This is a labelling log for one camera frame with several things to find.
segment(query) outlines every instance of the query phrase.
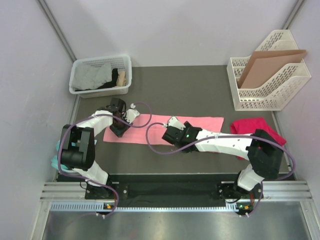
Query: beige cloth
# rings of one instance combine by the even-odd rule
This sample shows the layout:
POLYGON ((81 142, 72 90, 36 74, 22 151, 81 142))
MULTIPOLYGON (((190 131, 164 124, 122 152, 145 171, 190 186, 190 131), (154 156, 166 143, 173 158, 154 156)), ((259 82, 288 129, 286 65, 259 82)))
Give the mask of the beige cloth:
POLYGON ((118 75, 118 79, 116 80, 116 86, 124 87, 127 83, 126 71, 119 71, 118 73, 119 75, 118 75))

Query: perforated basket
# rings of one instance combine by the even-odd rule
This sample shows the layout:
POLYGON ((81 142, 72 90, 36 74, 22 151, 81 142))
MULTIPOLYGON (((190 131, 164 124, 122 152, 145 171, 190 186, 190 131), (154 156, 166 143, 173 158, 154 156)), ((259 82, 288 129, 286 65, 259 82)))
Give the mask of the perforated basket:
POLYGON ((96 98, 103 96, 112 96, 112 95, 121 95, 127 94, 129 87, 132 82, 132 64, 130 56, 121 55, 113 57, 93 57, 93 58, 84 58, 76 60, 73 63, 69 81, 69 92, 71 94, 79 94, 82 98, 96 98), (111 68, 117 68, 119 71, 125 70, 126 85, 125 86, 115 86, 111 88, 95 89, 95 90, 85 90, 85 91, 76 91, 71 87, 72 81, 75 77, 76 68, 79 64, 88 64, 93 67, 101 67, 103 64, 110 63, 111 68))
MULTIPOLYGON (((274 30, 256 51, 297 50, 298 46, 290 30, 274 30)), ((232 57, 227 73, 236 111, 281 111, 311 78, 304 61, 283 66, 262 86, 254 89, 238 89, 237 82, 250 56, 232 57)))

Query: white vent strip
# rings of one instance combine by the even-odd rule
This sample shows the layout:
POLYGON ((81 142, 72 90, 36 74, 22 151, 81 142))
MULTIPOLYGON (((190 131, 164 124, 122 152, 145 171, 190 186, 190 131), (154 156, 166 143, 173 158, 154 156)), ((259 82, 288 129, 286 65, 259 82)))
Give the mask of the white vent strip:
MULTIPOLYGON (((117 212, 237 212, 237 204, 213 207, 117 207, 117 212)), ((53 212, 109 212, 103 202, 53 202, 53 212)))

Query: pink towel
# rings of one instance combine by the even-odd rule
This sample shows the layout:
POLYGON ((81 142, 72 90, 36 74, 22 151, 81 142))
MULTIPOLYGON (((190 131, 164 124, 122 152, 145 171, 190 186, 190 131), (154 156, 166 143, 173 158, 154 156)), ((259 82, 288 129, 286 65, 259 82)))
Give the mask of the pink towel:
MULTIPOLYGON (((149 114, 141 114, 138 116, 133 124, 141 126, 149 120, 149 114)), ((150 124, 152 123, 167 123, 171 116, 152 115, 150 124)), ((177 116, 178 120, 182 123, 188 121, 192 126, 199 127, 211 132, 220 132, 222 123, 224 122, 223 117, 192 117, 192 116, 177 116)), ((130 127, 122 137, 117 137, 110 128, 107 128, 104 132, 103 141, 109 143, 128 143, 128 144, 147 144, 146 141, 146 130, 148 126, 143 128, 130 127)), ((166 128, 161 125, 152 126, 149 130, 149 141, 152 145, 171 145, 162 139, 166 128)))

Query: reflective floor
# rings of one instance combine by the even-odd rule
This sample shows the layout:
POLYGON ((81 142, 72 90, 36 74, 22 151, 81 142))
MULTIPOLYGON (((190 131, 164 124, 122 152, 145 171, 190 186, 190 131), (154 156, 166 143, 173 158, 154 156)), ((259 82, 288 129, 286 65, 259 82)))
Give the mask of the reflective floor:
POLYGON ((118 212, 103 220, 51 212, 44 240, 309 240, 299 203, 263 202, 250 218, 233 212, 118 212))

